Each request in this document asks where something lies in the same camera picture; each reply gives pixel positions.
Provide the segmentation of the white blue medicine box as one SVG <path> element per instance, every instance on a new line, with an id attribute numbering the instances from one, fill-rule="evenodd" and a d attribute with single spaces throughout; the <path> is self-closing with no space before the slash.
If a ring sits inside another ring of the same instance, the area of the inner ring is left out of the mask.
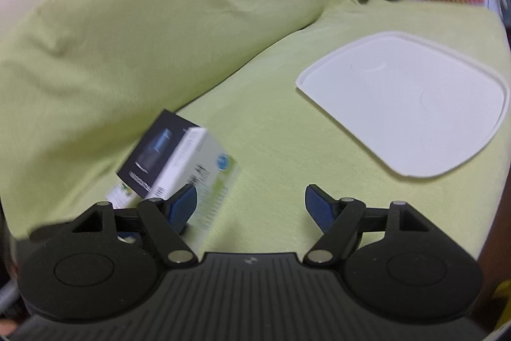
<path id="1" fill-rule="evenodd" d="M 184 185 L 193 184 L 197 208 L 185 226 L 185 240 L 200 251 L 237 170 L 236 160 L 207 129 L 190 128 L 146 197 L 139 197 L 119 180 L 107 194 L 107 201 L 116 209 L 125 209 L 147 198 L 167 199 Z"/>

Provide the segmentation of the black product box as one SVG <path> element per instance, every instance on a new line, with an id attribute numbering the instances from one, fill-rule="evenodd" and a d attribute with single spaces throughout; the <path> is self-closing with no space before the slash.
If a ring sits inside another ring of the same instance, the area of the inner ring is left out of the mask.
<path id="1" fill-rule="evenodd" d="M 139 197 L 146 197 L 185 133 L 197 125 L 164 110 L 117 171 L 119 180 Z"/>

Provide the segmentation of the white plastic bin lid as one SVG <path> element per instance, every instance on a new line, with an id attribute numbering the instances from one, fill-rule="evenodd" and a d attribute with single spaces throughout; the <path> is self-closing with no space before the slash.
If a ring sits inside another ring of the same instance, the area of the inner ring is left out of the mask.
<path id="1" fill-rule="evenodd" d="M 398 31 L 369 35 L 303 70 L 296 87 L 400 176 L 441 176 L 494 138 L 505 79 L 454 49 Z"/>

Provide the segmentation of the green sofa cover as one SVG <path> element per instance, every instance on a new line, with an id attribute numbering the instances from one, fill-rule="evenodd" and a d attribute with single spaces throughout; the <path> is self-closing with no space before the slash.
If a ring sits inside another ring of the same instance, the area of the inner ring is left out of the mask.
<path id="1" fill-rule="evenodd" d="M 240 174 L 203 241 L 304 253 L 315 183 L 371 206 L 404 200 L 478 255 L 500 203 L 510 124 L 447 175 L 387 169 L 295 86 L 322 56 L 381 31 L 441 43 L 510 75 L 500 18 L 386 0 L 41 0 L 1 44 L 1 200 L 17 238 L 101 201 L 168 109 L 207 128 Z"/>

